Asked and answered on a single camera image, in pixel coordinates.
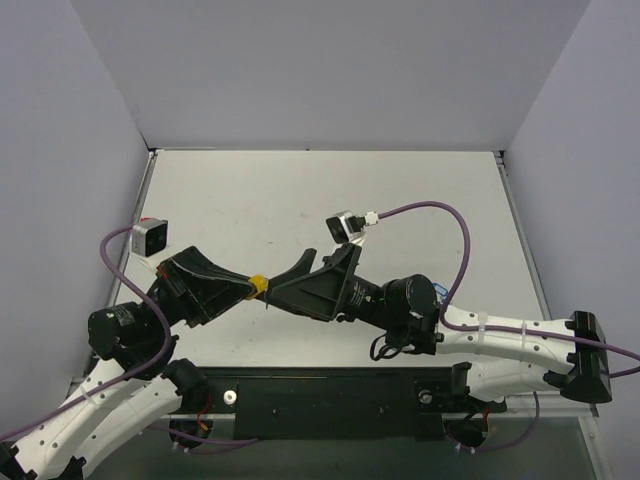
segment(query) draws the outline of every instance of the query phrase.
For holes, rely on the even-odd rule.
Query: metal frame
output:
[[[533,258],[533,254],[531,253],[531,248],[529,247],[529,242],[527,241],[527,237],[524,233],[524,228],[520,221],[520,217],[518,215],[518,211],[515,206],[515,201],[513,198],[513,193],[511,191],[511,186],[509,185],[509,178],[506,171],[506,165],[504,163],[503,152],[494,152],[494,156],[496,158],[496,166],[498,168],[498,172],[500,173],[500,178],[502,180],[502,185],[504,186],[504,191],[507,196],[507,202],[509,203],[509,207],[511,208],[511,215],[513,216],[513,220],[516,224],[516,230],[518,232],[518,237],[520,238],[520,243],[522,245],[522,250],[524,251],[525,258],[527,261],[527,266],[529,267],[529,273],[531,274],[531,280],[533,281],[533,286],[538,296],[538,303],[540,303],[540,308],[542,309],[543,317],[545,319],[550,319],[551,314],[549,311],[549,305],[547,304],[547,299],[544,295],[544,289],[542,287],[542,283],[540,281],[540,276],[538,275],[538,270],[536,268],[535,260]],[[556,397],[556,408],[553,407],[551,410],[549,406],[545,405],[546,402],[543,402],[542,399],[545,397]],[[587,449],[587,453],[589,458],[591,459],[591,465],[593,466],[596,478],[602,480],[609,480],[612,477],[611,470],[609,467],[609,462],[607,459],[606,449],[604,446],[604,442],[602,439],[602,434],[600,433],[600,428],[598,426],[597,417],[599,416],[598,410],[595,405],[589,406],[579,406],[579,404],[575,404],[575,402],[570,402],[565,400],[562,397],[559,397],[557,394],[540,394],[541,399],[541,409],[544,410],[544,416],[566,416],[562,415],[562,411],[566,411],[566,409],[585,409],[585,415],[578,415],[578,422],[580,425],[580,430],[582,433],[582,437],[584,439],[585,447]],[[513,407],[513,400],[516,402],[529,403],[527,409],[532,408],[532,401],[524,400],[524,397],[510,397],[510,407]],[[510,412],[517,414],[518,408],[511,408]]]

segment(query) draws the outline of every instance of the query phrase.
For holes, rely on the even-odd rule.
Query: cable tie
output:
[[[485,325],[487,324],[487,320],[489,319],[489,314],[487,312],[478,312],[478,343],[476,347],[476,354],[480,354],[480,350],[482,349],[482,343],[484,342],[484,334],[485,334]]]
[[[84,384],[83,383],[80,384],[80,387],[78,387],[78,389],[80,390],[80,393],[82,393],[82,396],[84,397],[84,399],[87,402],[91,403],[91,405],[93,405],[93,407],[96,408],[96,409],[100,408],[100,405],[98,405],[98,403],[93,398],[91,398],[89,396],[89,394],[87,393],[87,391],[84,388]]]

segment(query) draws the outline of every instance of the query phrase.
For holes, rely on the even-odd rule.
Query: bolt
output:
[[[433,400],[433,396],[428,390],[421,390],[418,394],[418,399],[420,400],[420,403],[422,403],[423,405],[427,405],[431,403],[431,401]]]

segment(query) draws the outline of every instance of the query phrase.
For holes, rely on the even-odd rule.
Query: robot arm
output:
[[[488,403],[537,390],[560,390],[568,398],[590,403],[611,400],[604,351],[598,352],[600,359],[604,355],[603,369],[593,351],[531,335],[536,330],[551,331],[603,341],[595,317],[577,312],[571,320],[523,321],[449,306],[447,326],[439,321],[441,305],[425,276],[412,275],[378,286],[355,274],[363,229],[375,223],[377,216],[372,214],[356,217],[343,212],[332,217],[327,224],[339,245],[323,259],[324,266],[311,271],[316,252],[308,249],[291,269],[269,280],[223,269],[196,247],[176,252],[162,245],[149,257],[137,258],[157,275],[148,295],[170,325],[181,320],[190,327],[205,325],[239,302],[255,298],[319,321],[369,323],[385,332],[383,348],[394,355],[464,353],[497,358],[465,367],[464,391],[474,401]],[[166,239],[166,225],[163,235]],[[459,331],[456,326],[478,329]],[[490,326],[512,327],[520,333],[487,330]],[[94,312],[89,318],[89,343],[102,360],[86,379],[87,385],[67,401],[86,396],[88,383],[104,382],[148,361],[163,341],[164,332],[146,304],[130,302]],[[157,418],[185,401],[202,406],[210,393],[204,376],[188,360],[168,361],[167,356],[139,377],[87,398],[46,422],[11,449],[5,448],[4,465],[0,451],[0,472],[12,480],[30,480],[34,475],[44,480],[75,468],[79,478],[84,478]]]

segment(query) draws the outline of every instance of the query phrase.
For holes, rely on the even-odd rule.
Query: white wall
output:
[[[0,2],[0,433],[64,399],[147,158],[71,4]]]
[[[72,0],[152,147],[504,149],[589,0]]]
[[[640,2],[593,0],[507,150],[517,206],[555,315],[598,315],[640,350]],[[613,370],[629,362],[610,357]],[[600,408],[616,478],[637,478],[640,378]]]

